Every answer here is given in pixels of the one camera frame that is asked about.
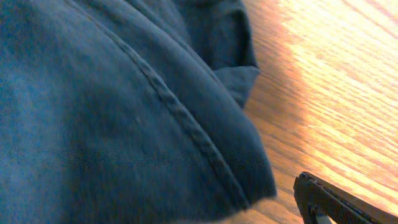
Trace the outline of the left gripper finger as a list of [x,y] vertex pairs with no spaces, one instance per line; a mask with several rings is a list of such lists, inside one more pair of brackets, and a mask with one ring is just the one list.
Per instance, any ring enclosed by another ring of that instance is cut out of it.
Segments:
[[294,182],[294,198],[305,224],[397,224],[397,217],[309,173]]

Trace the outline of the navy blue shorts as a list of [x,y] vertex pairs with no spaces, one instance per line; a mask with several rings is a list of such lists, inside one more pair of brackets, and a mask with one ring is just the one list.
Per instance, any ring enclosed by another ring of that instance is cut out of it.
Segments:
[[241,1],[1,1],[1,222],[200,223],[277,193]]

